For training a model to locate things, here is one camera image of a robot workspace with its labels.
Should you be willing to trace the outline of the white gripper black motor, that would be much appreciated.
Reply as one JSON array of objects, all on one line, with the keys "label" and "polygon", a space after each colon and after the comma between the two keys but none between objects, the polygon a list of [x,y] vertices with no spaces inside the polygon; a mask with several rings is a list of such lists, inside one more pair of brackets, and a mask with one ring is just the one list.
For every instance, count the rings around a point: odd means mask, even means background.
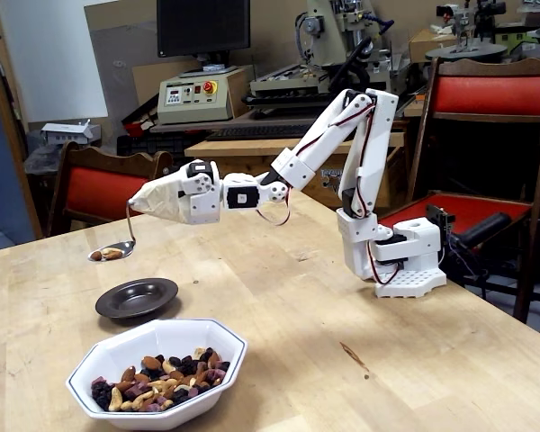
[{"label": "white gripper black motor", "polygon": [[186,224],[220,221],[221,176],[215,162],[196,159],[176,171],[179,210]]}]

